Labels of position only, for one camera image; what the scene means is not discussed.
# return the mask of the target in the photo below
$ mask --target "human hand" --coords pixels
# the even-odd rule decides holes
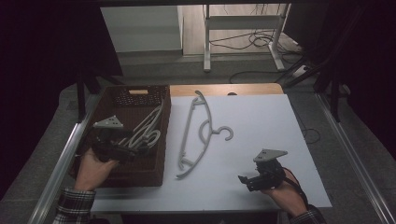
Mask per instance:
[[[294,175],[289,170],[284,170],[286,177],[298,185],[298,181]],[[297,217],[307,211],[303,198],[297,190],[286,181],[283,181],[276,189],[262,189],[261,192],[270,196],[280,208],[293,217]]]
[[[110,171],[116,167],[118,161],[101,162],[92,149],[81,157],[75,190],[91,191],[99,187],[108,177]]]

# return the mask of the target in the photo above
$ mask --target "gray bracket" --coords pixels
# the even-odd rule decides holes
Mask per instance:
[[[254,162],[271,161],[286,154],[288,154],[287,151],[263,149],[259,153],[259,155],[257,155],[257,157],[253,159],[253,161]]]
[[[93,124],[93,128],[111,128],[111,129],[121,129],[123,124],[117,119],[116,116],[104,119]]]

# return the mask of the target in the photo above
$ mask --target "metal rail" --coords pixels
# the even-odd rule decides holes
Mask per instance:
[[[91,94],[87,100],[86,106],[88,108],[93,108],[99,100],[98,95]],[[40,198],[33,210],[33,214],[30,216],[28,223],[43,223],[46,219],[47,213],[50,210],[50,207],[55,199],[55,196],[61,186],[62,180],[64,179],[64,175],[67,172],[69,164],[71,160],[74,158],[76,149],[78,147],[79,139],[84,133],[85,127],[90,120],[93,110],[89,110],[87,113],[87,117],[81,122],[77,123],[70,134],[69,139],[67,140],[66,145],[64,146],[64,151],[62,152],[58,162],[53,169],[51,176],[49,177],[49,181],[47,182],[46,187],[44,187],[43,192],[41,193]]]
[[[333,117],[331,111],[329,110],[330,106],[326,97],[323,95],[323,93],[317,93],[316,96],[321,108],[323,109],[323,112],[325,113],[328,121],[332,126],[332,129],[336,137],[340,141],[346,153],[346,156],[352,165],[352,168],[354,169],[356,176],[358,177],[364,190],[366,191],[366,194],[370,199],[382,223],[384,224],[396,223],[393,214],[389,210],[389,206],[387,202],[385,201],[384,197],[382,196],[375,182],[370,177],[369,173],[367,172],[366,168],[361,162],[361,158],[356,153],[356,150],[353,147],[352,143],[349,141],[349,138],[347,137],[347,134],[342,126],[342,123],[337,122]]]

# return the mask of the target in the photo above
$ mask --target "person's left hand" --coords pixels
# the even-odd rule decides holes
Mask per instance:
[[[91,191],[99,187],[116,167],[118,161],[101,162],[90,148],[82,157],[74,186],[75,190]]]

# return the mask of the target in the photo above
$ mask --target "dark background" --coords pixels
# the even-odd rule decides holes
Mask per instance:
[[[121,70],[99,7],[2,2],[0,30],[3,197],[77,71],[95,77],[89,67],[113,76]]]
[[[396,159],[396,1],[367,2],[333,67],[341,84],[350,88],[349,105]],[[320,63],[344,32],[354,7],[363,3],[291,5],[284,32],[309,52],[311,63]]]

